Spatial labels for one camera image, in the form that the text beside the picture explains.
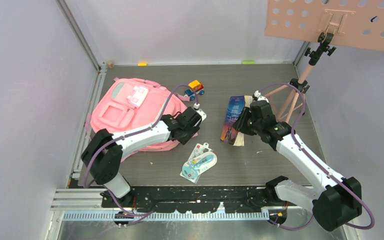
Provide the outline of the blue orange Jane Eyre book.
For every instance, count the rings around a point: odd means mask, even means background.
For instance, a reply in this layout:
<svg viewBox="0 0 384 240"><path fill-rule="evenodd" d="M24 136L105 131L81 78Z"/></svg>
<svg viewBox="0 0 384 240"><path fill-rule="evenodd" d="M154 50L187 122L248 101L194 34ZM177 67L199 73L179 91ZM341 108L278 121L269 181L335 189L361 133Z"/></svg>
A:
<svg viewBox="0 0 384 240"><path fill-rule="evenodd" d="M231 146L245 145L244 134L234 128L234 123L239 119L244 107L249 107L253 97L250 95L231 96L228 101L227 111L223 122L220 141Z"/></svg>

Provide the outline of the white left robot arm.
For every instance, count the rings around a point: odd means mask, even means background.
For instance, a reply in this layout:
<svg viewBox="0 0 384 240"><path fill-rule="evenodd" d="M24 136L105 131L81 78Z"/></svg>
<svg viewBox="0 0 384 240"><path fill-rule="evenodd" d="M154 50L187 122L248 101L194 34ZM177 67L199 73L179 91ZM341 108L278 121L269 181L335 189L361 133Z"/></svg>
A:
<svg viewBox="0 0 384 240"><path fill-rule="evenodd" d="M179 142L185 145L200 129L207 114L197 106L187 107L177 116L162 115L158 121L129 131L99 130L80 158L93 181L108 189L121 207L133 202L131 186L119 172L121 160L154 144Z"/></svg>

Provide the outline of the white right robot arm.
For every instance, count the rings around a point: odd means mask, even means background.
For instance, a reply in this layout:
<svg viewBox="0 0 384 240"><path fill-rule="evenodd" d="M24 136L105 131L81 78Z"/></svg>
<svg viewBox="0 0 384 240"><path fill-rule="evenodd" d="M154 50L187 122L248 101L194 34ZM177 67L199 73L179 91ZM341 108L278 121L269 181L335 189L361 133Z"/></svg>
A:
<svg viewBox="0 0 384 240"><path fill-rule="evenodd" d="M362 187L345 178L314 154L292 127L277 121L269 100L256 91L233 127L240 133L259 136L262 142L286 157L309 181L304 187L279 176L265 184L265 198L271 205L289 202L309 211L326 231L333 231L359 217L363 211Z"/></svg>

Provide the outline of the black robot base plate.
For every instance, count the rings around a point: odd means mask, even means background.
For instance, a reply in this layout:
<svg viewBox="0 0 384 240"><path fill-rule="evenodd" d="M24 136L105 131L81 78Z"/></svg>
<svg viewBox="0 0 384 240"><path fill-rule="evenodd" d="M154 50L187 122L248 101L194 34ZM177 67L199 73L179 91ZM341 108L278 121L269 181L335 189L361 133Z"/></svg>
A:
<svg viewBox="0 0 384 240"><path fill-rule="evenodd" d="M285 207L287 203L275 199L264 186L133 186L124 197L114 201L108 191L100 194L103 208L118 205L133 208L139 213L185 214L214 213L224 207L228 214L257 213L263 207Z"/></svg>

